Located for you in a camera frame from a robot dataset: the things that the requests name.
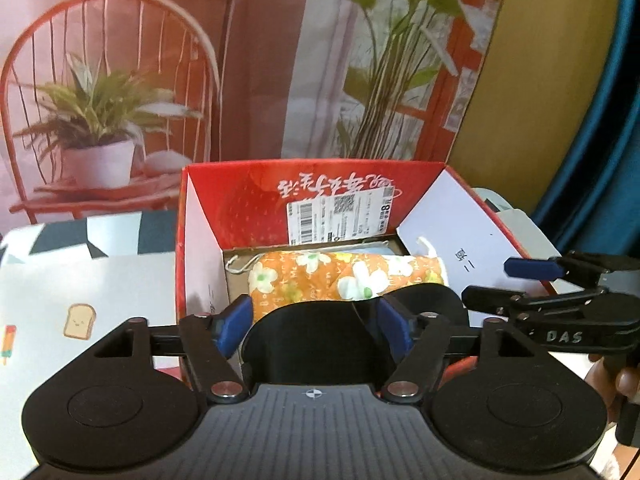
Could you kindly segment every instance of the round black pad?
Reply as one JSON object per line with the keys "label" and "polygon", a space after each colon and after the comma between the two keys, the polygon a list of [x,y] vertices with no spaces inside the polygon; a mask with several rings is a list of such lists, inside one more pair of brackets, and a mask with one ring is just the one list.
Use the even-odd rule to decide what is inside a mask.
{"label": "round black pad", "polygon": [[457,452],[497,470],[540,473],[587,459],[607,424],[588,384],[536,358],[494,359],[436,393],[431,415]]}
{"label": "round black pad", "polygon": [[111,370],[86,378],[64,368],[27,400],[22,426],[39,462],[80,471],[131,467],[193,429],[196,398],[179,380],[152,368],[125,374],[119,358],[97,361]]}
{"label": "round black pad", "polygon": [[142,397],[124,386],[92,386],[71,397],[68,409],[80,424],[110,428],[135,417],[142,409]]}

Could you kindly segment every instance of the red box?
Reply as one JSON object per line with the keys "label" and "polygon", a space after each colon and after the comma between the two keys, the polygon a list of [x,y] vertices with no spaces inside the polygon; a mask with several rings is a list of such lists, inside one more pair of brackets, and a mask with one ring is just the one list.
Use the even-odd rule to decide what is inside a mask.
{"label": "red box", "polygon": [[[545,294],[541,283],[505,275],[527,256],[498,217],[440,162],[349,159],[250,160],[193,164],[182,174],[176,246],[178,316],[220,312],[229,303],[222,251],[288,246],[287,204],[394,186],[387,234],[410,254],[425,238],[447,269],[449,286],[500,286]],[[470,314],[472,324],[482,315]]]}

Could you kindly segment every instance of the drawstring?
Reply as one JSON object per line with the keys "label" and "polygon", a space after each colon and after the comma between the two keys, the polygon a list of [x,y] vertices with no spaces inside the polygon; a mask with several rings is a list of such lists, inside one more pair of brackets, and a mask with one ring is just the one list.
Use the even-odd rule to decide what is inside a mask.
{"label": "drawstring", "polygon": [[229,258],[226,261],[225,270],[229,274],[243,274],[243,273],[247,272],[249,270],[249,267],[251,267],[260,257],[264,256],[265,254],[266,253],[256,254],[253,258],[251,258],[247,263],[245,263],[239,269],[233,269],[231,267],[231,264],[238,259],[238,255],[235,254],[234,256],[232,256],[231,258]]}

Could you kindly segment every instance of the popsicle drawing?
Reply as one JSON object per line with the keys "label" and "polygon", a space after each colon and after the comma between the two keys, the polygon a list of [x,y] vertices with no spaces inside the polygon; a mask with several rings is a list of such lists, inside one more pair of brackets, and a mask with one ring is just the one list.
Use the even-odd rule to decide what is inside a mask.
{"label": "popsicle drawing", "polygon": [[14,349],[15,339],[15,325],[5,325],[4,333],[2,334],[2,350],[0,351],[0,357],[2,358],[2,365],[6,364],[6,360],[11,357],[11,352]]}

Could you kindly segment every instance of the finger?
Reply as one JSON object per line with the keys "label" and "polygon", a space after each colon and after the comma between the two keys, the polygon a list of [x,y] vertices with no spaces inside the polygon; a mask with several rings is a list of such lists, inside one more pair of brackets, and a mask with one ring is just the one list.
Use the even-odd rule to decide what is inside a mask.
{"label": "finger", "polygon": [[638,393],[640,372],[636,368],[622,368],[616,377],[616,389],[629,398]]}
{"label": "finger", "polygon": [[590,384],[602,397],[607,407],[611,406],[616,398],[616,387],[612,377],[606,371],[602,361],[591,367],[584,380]]}

